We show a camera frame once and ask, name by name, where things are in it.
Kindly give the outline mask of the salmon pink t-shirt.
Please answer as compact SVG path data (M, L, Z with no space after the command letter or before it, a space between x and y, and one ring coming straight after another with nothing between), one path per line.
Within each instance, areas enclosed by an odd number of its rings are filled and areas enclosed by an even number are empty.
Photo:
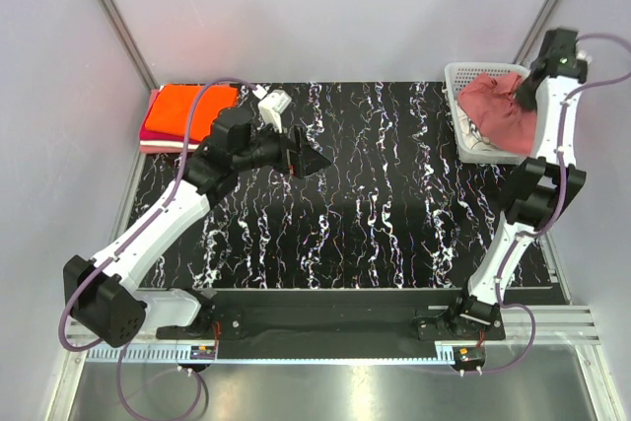
M458 93L457 102L495 147L527 156L533 147L537 112L523 110L514 99L523 80L518 72L497 77L482 72Z

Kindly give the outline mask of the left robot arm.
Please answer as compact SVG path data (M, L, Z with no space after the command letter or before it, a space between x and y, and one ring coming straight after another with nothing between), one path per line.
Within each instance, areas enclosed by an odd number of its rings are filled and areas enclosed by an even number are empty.
M142 330L160 338L200 338L212 328L209 298L179 288L144 290L141 283L160 256L193 224L230 194L244 172L270 167L281 175L305 178L330 166L304 127L291 133L272 124L253 127L253 114L224 108L210 133L164 194L124 234L89 259L73 256L63 267L65 308L58 325L62 345L69 318L113 348Z

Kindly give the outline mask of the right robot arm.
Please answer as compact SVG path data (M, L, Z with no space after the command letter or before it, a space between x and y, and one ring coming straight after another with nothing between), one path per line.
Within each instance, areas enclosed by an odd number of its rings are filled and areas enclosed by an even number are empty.
M578 42L576 30L547 31L528 75L513 93L518 110L534 119L533 142L501 189L499 227L486 255L443 316L455 337L473 339L494 328L523 254L586 183L574 155L577 107L589 69Z

